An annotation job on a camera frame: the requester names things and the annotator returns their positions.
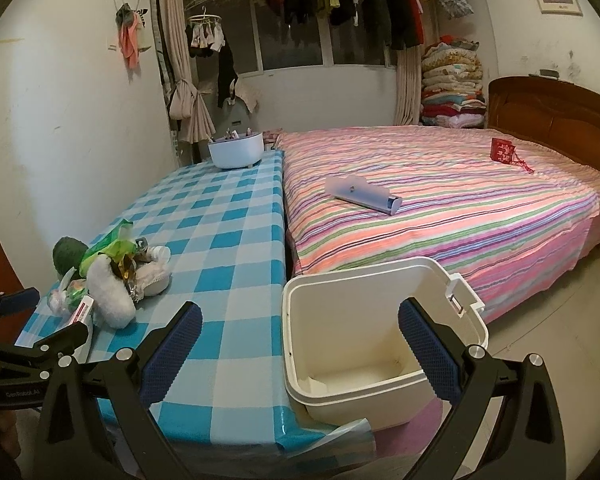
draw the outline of red drawstring bag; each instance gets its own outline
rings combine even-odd
[[[525,168],[529,173],[534,172],[534,170],[528,167],[524,160],[519,158],[516,153],[516,147],[510,140],[497,139],[496,137],[491,139],[491,160],[503,164],[516,164]]]

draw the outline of checkered tablecloth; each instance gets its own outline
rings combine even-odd
[[[164,401],[151,406],[165,436],[206,444],[206,457],[208,444],[222,447],[223,456],[237,447],[241,454],[257,449],[256,454],[282,456],[330,434],[333,440],[333,428],[298,425],[285,389],[282,153],[266,152],[261,163],[246,170],[222,171],[210,162],[176,170],[103,234],[122,218],[134,223],[134,235],[171,249],[171,284],[161,295],[142,300],[136,320],[126,328],[96,329],[90,361],[137,347],[191,300],[202,308],[202,334]],[[17,344],[33,345],[60,322],[43,298]],[[100,407],[114,420],[108,401],[101,400]],[[363,440],[368,452],[369,439]]]

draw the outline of white container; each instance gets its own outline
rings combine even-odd
[[[484,303],[430,258],[298,276],[282,303],[289,395],[330,424],[366,418],[380,430],[411,420],[434,393],[398,328],[409,297],[466,345],[487,348]]]
[[[210,142],[209,153],[213,164],[221,170],[246,168],[262,158],[264,153],[262,134],[223,142]]]

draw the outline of floor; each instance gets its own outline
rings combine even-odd
[[[536,352],[544,358],[562,417],[567,478],[576,479],[600,448],[600,247],[549,290],[491,323],[489,332],[492,355],[521,360]],[[498,406],[493,400],[464,461],[470,469],[486,446]],[[25,478],[30,478],[35,421],[33,412],[22,412],[18,461]],[[394,457],[332,478],[398,480],[413,463],[413,457]]]

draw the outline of stack of folded blankets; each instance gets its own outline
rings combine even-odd
[[[422,59],[422,110],[425,126],[477,128],[484,124],[479,43],[443,36]]]

